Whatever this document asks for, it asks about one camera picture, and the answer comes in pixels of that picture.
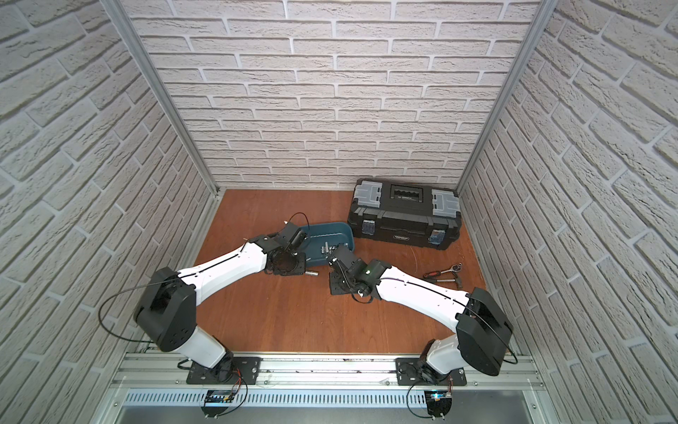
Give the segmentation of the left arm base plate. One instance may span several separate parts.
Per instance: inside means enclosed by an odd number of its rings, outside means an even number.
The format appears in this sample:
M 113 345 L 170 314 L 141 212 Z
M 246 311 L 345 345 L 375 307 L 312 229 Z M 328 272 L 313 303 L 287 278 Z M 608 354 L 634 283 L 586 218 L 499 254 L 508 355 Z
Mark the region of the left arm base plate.
M 226 385 L 234 384 L 241 378 L 248 385 L 256 384 L 262 358 L 255 356 L 236 356 L 223 360 L 213 369 L 194 363 L 188 371 L 186 383 L 189 385 Z

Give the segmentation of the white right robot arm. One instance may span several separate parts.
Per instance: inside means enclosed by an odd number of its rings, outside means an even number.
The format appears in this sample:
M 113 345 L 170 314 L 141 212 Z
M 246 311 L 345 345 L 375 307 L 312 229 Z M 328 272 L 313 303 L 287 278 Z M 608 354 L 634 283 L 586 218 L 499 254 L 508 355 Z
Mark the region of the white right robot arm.
M 418 379 L 436 384 L 464 367 L 487 376 L 500 374 L 513 326 L 488 291 L 447 289 L 378 260 L 366 264 L 333 258 L 328 265 L 330 281 L 345 293 L 409 307 L 452 331 L 427 343 L 415 366 Z

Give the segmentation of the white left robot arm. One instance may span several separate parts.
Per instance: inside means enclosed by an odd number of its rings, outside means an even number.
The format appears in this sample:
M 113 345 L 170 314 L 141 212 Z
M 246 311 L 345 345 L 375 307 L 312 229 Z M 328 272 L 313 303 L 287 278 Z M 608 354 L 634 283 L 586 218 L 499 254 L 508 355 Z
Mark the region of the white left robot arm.
M 197 325 L 197 307 L 244 277 L 266 271 L 300 276 L 307 255 L 272 238 L 247 241 L 242 247 L 192 268 L 157 270 L 134 312 L 134 321 L 165 353 L 180 353 L 205 369 L 229 362 L 230 351 Z

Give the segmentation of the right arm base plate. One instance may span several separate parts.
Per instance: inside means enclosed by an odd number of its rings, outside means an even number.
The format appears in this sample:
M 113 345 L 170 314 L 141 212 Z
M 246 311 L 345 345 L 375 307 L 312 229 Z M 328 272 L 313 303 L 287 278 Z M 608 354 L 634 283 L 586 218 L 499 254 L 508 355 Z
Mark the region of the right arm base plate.
M 463 387 L 467 385 L 464 369 L 453 369 L 448 374 L 435 371 L 423 360 L 415 358 L 396 358 L 395 373 L 399 386 L 411 386 L 416 384 Z

